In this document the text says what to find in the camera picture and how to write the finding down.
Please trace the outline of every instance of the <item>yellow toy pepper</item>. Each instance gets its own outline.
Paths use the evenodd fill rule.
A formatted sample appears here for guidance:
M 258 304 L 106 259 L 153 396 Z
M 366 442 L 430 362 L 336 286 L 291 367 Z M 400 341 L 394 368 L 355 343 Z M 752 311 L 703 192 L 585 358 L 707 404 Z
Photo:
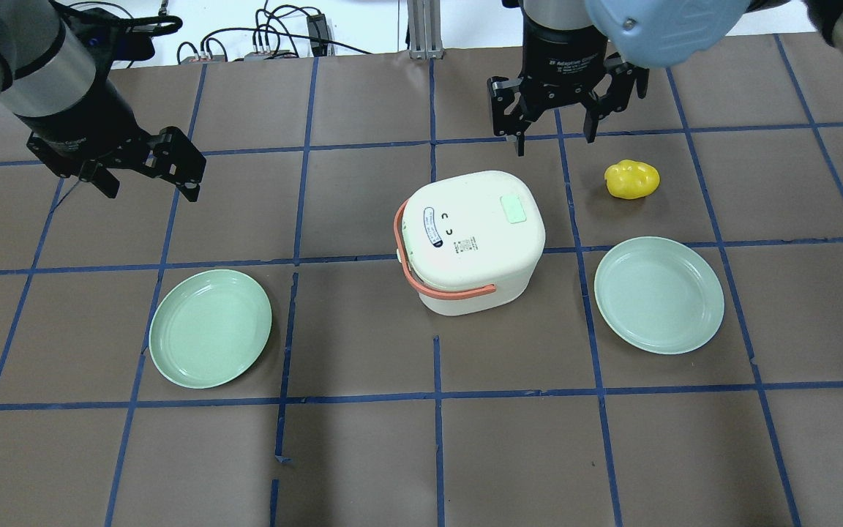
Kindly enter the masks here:
M 607 190 L 615 198 L 635 200 L 659 188 L 659 171 L 642 161 L 622 160 L 603 174 Z

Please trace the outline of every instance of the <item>white wall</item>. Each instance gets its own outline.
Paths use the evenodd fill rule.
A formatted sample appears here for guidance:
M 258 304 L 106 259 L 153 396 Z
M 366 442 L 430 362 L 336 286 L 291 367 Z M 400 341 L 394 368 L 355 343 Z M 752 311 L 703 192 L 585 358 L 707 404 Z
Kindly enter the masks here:
M 277 7 L 287 0 L 270 0 Z M 72 0 L 61 0 L 70 4 Z M 158 0 L 116 0 L 135 16 L 157 14 Z M 391 53 L 405 49 L 407 7 L 405 0 L 307 0 L 302 4 L 318 7 L 327 15 L 335 40 L 351 44 L 372 53 Z M 176 34 L 154 39 L 157 54 L 139 66 L 175 64 L 175 51 L 185 40 L 195 45 L 207 34 L 221 27 L 255 24 L 253 14 L 262 7 L 260 0 L 171 0 L 168 12 L 184 19 L 184 27 Z M 291 33 L 307 34 L 304 16 L 284 19 Z M 793 0 L 774 10 L 745 15 L 731 34 L 796 33 L 813 31 L 805 4 Z M 522 18 L 517 10 L 506 10 L 501 0 L 441 0 L 441 32 L 446 48 L 485 48 L 518 46 L 522 41 Z M 251 33 L 218 34 L 227 46 L 230 60 L 252 51 Z M 310 47 L 299 40 L 299 51 Z M 338 49 L 338 54 L 353 51 Z

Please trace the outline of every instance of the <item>plate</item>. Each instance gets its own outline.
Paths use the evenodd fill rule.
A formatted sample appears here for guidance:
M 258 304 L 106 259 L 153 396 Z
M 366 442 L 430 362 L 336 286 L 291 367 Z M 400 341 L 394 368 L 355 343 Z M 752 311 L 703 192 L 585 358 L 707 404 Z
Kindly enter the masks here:
M 594 279 L 600 314 L 623 340 L 654 354 L 696 350 L 717 333 L 724 292 L 707 261 L 683 244 L 645 236 L 609 250 Z
M 151 318 L 148 348 L 158 371 L 185 388 L 239 377 L 262 353 L 271 304 L 247 274 L 214 269 L 171 290 Z

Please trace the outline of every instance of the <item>cable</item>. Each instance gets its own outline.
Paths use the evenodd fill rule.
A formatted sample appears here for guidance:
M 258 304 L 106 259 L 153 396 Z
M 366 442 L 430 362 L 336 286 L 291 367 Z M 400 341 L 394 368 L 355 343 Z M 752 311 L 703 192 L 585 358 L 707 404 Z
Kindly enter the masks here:
M 267 17 L 271 16 L 271 11 L 267 11 L 265 9 L 255 10 L 255 27 L 261 27 L 262 26 L 260 21 L 258 21 L 258 14 L 260 14 L 260 13 L 264 14 Z M 257 36 L 258 36 L 258 42 L 261 44 L 262 43 L 262 33 L 257 31 L 257 32 L 252 34 L 253 39 L 255 39 L 255 37 L 257 37 Z M 265 36 L 265 43 L 268 44 L 269 47 L 271 47 L 271 42 L 269 42 L 269 34 L 268 33 L 266 33 L 266 36 Z M 278 36 L 278 34 L 277 34 L 277 36 L 275 36 L 275 48 L 274 49 L 279 49 L 281 47 L 282 47 L 282 38 L 281 38 L 281 36 Z
M 292 13 L 297 13 L 299 11 L 301 13 L 304 13 L 305 17 L 311 16 L 311 14 L 309 14 L 307 11 L 304 10 L 304 7 L 292 6 L 292 4 L 281 4 L 281 6 L 275 7 L 275 9 L 272 10 L 271 12 L 278 13 L 278 10 L 281 10 L 282 7 L 284 7 L 286 10 L 288 10 L 288 13 L 285 13 L 284 15 L 282 15 L 283 17 L 291 16 Z
M 180 17 L 175 17 L 173 15 L 165 15 L 159 17 L 141 17 L 141 18 L 132 18 L 132 19 L 110 19 L 106 17 L 101 17 L 97 15 L 93 15 L 90 13 L 86 13 L 79 10 L 74 10 L 73 7 L 64 6 L 64 4 L 60 4 L 57 0 L 50 0 L 51 6 L 64 16 L 73 15 L 80 20 L 87 21 L 87 23 L 95 23 L 99 24 L 100 26 L 112 26 L 112 27 L 123 27 L 127 29 L 132 29 L 133 27 L 138 26 L 150 26 L 150 24 L 158 24 L 155 26 L 154 31 L 151 31 L 151 35 L 153 37 L 161 37 L 164 34 L 172 34 L 177 32 L 177 30 L 184 27 L 184 21 L 181 20 Z M 166 23 L 168 26 L 161 26 L 160 24 Z
M 130 13 L 130 11 L 128 11 L 128 10 L 126 9 L 126 7 L 122 7 L 122 6 L 120 6 L 120 4 L 114 4 L 113 2 L 75 2 L 75 3 L 73 3 L 73 4 L 68 4 L 68 6 L 67 6 L 67 7 L 84 6 L 84 4 L 86 4 L 86 6 L 89 6 L 90 4 L 93 4 L 94 6 L 109 6 L 109 7 L 115 7 L 115 9 L 121 10 L 121 12 L 126 13 L 126 15 L 128 16 L 128 18 L 130 18 L 130 19 L 134 19 L 134 17 L 132 16 L 132 13 Z M 135 61 L 134 61 L 134 60 L 130 61 L 130 62 L 128 63 L 128 66 L 126 66 L 126 70 L 131 69 L 132 64 L 134 64 L 134 63 L 135 63 Z
M 223 50 L 223 62 L 230 62 L 230 58 L 227 57 L 227 47 L 223 45 L 223 42 L 220 42 L 220 39 L 214 39 L 213 37 L 207 39 L 207 54 L 210 56 L 210 58 L 214 58 L 214 51 L 210 49 L 211 40 L 213 40 L 217 44 L 220 44 L 220 49 Z
M 284 21 L 282 21 L 281 17 L 277 17 L 277 16 L 275 16 L 275 11 L 271 11 L 271 13 L 269 13 L 268 15 L 269 15 L 269 16 L 265 19 L 265 27 L 266 27 L 266 29 L 271 29 L 271 21 L 272 21 L 272 20 L 275 20 L 275 21 L 278 23 L 278 26 L 281 26 L 281 27 L 282 27 L 282 29 L 284 29 L 284 30 L 285 30 L 285 34 L 288 34 L 288 27 L 287 27 L 287 26 L 285 26 L 285 23 L 284 23 Z M 275 37 L 279 37 L 279 39 L 280 39 L 280 34 L 275 33 Z M 295 54 L 296 54 L 296 56 L 297 56 L 297 54 L 298 54 L 298 46 L 296 46 L 296 45 L 295 45 L 295 39 L 292 39 L 292 37 L 288 37 L 288 42 L 290 42 L 290 43 L 291 43 L 291 50 L 292 50 L 292 51 L 294 51 L 294 53 L 295 53 Z M 280 47 L 281 47 L 281 46 L 279 46 L 279 45 L 275 46 L 275 50 L 276 50 L 276 51 L 278 51 L 278 49 L 279 49 Z
M 255 27 L 224 27 L 223 29 L 218 29 L 216 31 L 211 31 L 211 33 L 208 33 L 207 36 L 204 37 L 201 40 L 201 43 L 206 41 L 207 39 L 210 39 L 210 37 L 213 37 L 215 34 L 220 34 L 220 33 L 224 33 L 224 32 L 227 32 L 227 31 L 264 31 L 265 33 L 271 33 L 271 34 L 283 34 L 283 36 L 285 36 L 285 37 L 295 37 L 295 39 L 306 39 L 306 40 L 310 40 L 312 42 L 321 42 L 321 43 L 324 43 L 324 44 L 334 44 L 335 46 L 347 48 L 348 50 L 357 51 L 357 53 L 366 54 L 366 56 L 371 56 L 371 54 L 372 54 L 372 53 L 370 53 L 370 51 L 361 50 L 360 48 L 351 46 L 349 44 L 344 44 L 344 43 L 338 42 L 336 40 L 321 39 L 320 37 L 311 37 L 311 36 L 307 36 L 307 34 L 281 33 L 279 31 L 275 31 L 275 30 L 269 29 L 269 28 L 262 29 L 261 27 L 258 27 L 258 28 L 255 28 Z
M 194 56 L 201 56 L 201 54 L 197 51 L 197 46 L 190 42 L 181 42 L 180 46 L 178 46 L 178 64 L 181 64 L 181 50 L 184 49 L 184 46 L 190 46 L 190 49 L 194 50 Z
M 134 19 L 132 13 L 128 12 L 126 7 L 120 6 L 120 4 L 114 4 L 113 2 L 75 2 L 73 4 L 68 4 L 67 7 L 76 7 L 76 6 L 83 6 L 83 4 L 96 4 L 97 6 L 109 6 L 115 7 L 115 9 L 121 10 L 121 12 L 126 13 L 128 18 Z

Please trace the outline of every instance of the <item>sticker label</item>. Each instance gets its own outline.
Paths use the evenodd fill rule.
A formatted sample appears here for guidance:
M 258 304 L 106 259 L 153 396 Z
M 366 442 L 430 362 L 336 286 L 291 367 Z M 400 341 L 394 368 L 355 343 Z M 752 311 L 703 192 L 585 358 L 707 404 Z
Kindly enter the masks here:
M 471 236 L 466 238 L 465 240 L 459 240 L 454 243 L 454 252 L 457 254 L 460 253 L 468 253 L 468 251 L 478 250 L 477 247 L 477 238 Z
M 548 60 L 548 64 L 549 66 L 554 67 L 557 73 L 561 73 L 563 75 L 573 75 L 575 73 L 580 73 L 583 70 L 587 70 L 591 62 L 593 62 L 599 54 L 600 53 L 595 53 L 592 54 L 592 56 L 588 56 L 580 60 L 557 60 L 550 58 Z
M 441 234 L 438 234 L 438 227 L 435 227 L 435 207 L 425 207 L 424 229 L 425 233 L 428 234 L 428 241 L 433 246 L 443 246 L 444 240 L 441 239 Z

